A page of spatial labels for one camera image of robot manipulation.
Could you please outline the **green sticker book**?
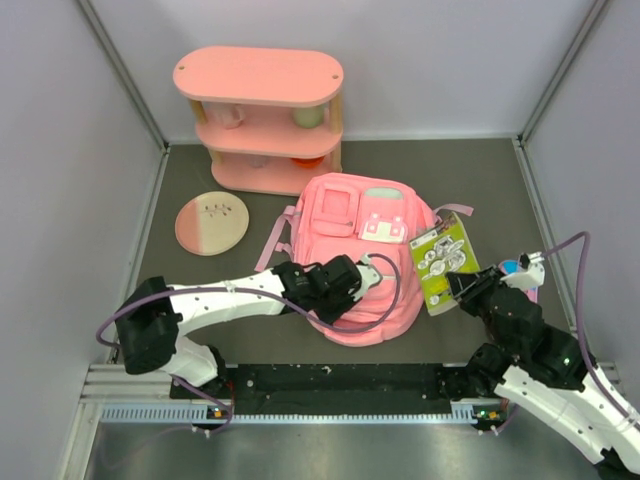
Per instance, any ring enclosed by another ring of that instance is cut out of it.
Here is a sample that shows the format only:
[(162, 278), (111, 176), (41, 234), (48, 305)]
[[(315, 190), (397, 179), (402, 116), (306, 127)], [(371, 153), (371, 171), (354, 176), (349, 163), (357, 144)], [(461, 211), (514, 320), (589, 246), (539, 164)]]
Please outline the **green sticker book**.
[(436, 225), (409, 241), (410, 255), (430, 316), (456, 306), (447, 273), (473, 273), (480, 265), (457, 212), (447, 213)]

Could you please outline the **pink school backpack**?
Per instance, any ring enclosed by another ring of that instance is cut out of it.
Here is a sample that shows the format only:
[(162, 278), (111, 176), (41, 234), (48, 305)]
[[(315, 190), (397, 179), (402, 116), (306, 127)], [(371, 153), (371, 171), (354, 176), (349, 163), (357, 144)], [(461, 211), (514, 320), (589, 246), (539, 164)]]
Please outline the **pink school backpack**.
[(325, 264), (340, 254), (358, 261), (365, 254), (382, 274), (381, 283), (320, 332), (347, 347), (366, 347), (404, 334), (424, 304), (409, 243), (441, 220), (409, 186), (344, 173), (313, 178), (296, 205), (276, 220), (255, 269), (274, 252), (299, 264)]

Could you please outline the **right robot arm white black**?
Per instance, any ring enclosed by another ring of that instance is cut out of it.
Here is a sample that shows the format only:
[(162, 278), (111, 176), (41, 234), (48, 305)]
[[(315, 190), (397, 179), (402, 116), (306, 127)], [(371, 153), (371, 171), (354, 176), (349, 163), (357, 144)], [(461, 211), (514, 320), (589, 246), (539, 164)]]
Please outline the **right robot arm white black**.
[(461, 309), (480, 318), (492, 336), (467, 364), (469, 388), (535, 416), (569, 441), (600, 478), (638, 478), (638, 411), (577, 338), (547, 324), (541, 306), (502, 277), (495, 267), (446, 276)]

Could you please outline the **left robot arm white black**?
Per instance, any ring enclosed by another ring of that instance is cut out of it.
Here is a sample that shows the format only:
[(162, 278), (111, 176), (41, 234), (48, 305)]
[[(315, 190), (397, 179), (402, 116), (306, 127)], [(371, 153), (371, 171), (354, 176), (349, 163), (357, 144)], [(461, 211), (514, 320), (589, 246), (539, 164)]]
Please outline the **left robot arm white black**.
[(311, 312), (330, 324), (351, 310), (382, 280), (368, 257), (339, 255), (326, 264), (291, 261), (252, 276), (208, 285), (169, 285), (161, 276), (144, 281), (116, 314), (125, 370), (130, 375), (163, 371), (205, 396), (226, 387), (223, 359), (189, 334), (258, 315)]

